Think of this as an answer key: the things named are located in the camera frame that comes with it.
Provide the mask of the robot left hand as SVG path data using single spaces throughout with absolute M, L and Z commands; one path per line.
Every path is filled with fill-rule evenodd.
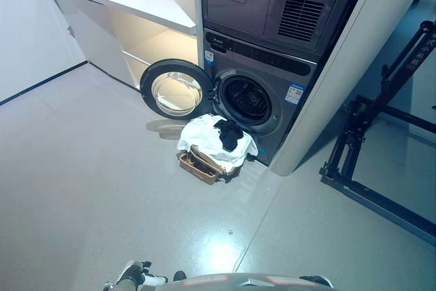
M 131 290 L 138 290 L 139 287 L 157 287 L 168 282 L 168 278 L 150 273 L 152 262 L 129 261 L 118 279 L 114 283 L 115 287 L 125 286 Z

